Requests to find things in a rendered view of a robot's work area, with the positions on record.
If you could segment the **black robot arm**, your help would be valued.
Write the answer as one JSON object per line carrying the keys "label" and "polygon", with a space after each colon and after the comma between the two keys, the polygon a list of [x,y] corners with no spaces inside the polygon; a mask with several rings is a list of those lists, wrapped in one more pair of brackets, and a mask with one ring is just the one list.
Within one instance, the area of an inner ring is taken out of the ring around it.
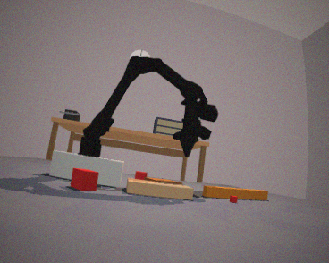
{"label": "black robot arm", "polygon": [[[207,104],[208,101],[203,89],[193,81],[187,81],[169,65],[163,63],[160,58],[133,56],[128,62],[126,71],[107,101],[105,107],[91,121],[90,125],[83,129],[83,136],[80,142],[80,155],[86,157],[100,157],[100,136],[105,135],[110,126],[114,123],[111,118],[116,107],[119,105],[124,93],[130,84],[140,74],[156,72],[171,82],[185,97],[181,102],[185,106],[184,115],[196,115],[202,120],[214,122],[218,117],[216,106]],[[197,100],[200,100],[199,102]]]}

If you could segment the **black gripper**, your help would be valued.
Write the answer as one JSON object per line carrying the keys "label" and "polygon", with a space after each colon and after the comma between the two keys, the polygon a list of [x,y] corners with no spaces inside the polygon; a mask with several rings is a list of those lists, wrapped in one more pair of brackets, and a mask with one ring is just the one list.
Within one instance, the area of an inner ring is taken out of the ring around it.
{"label": "black gripper", "polygon": [[208,131],[198,127],[201,120],[196,115],[184,115],[181,121],[183,122],[183,128],[181,131],[176,132],[173,138],[180,141],[185,157],[189,157],[195,143],[200,141],[198,136],[207,138]]}

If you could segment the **orange long bar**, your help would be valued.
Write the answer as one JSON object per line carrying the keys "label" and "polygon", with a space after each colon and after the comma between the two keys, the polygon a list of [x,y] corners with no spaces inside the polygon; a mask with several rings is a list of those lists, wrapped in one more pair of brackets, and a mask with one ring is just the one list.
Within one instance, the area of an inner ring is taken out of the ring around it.
{"label": "orange long bar", "polygon": [[204,186],[202,196],[224,199],[236,196],[238,199],[267,200],[268,191]]}

